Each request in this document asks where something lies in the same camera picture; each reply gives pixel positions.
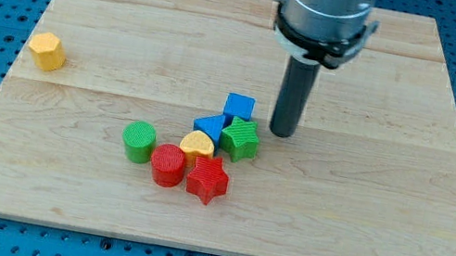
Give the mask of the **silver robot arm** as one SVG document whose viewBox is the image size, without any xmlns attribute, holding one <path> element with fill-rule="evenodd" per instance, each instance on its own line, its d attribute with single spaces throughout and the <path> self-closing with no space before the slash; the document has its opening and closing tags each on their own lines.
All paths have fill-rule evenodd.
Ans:
<svg viewBox="0 0 456 256">
<path fill-rule="evenodd" d="M 368 21 L 376 0 L 274 0 L 276 41 L 306 65 L 336 69 L 356 57 L 379 23 Z"/>
</svg>

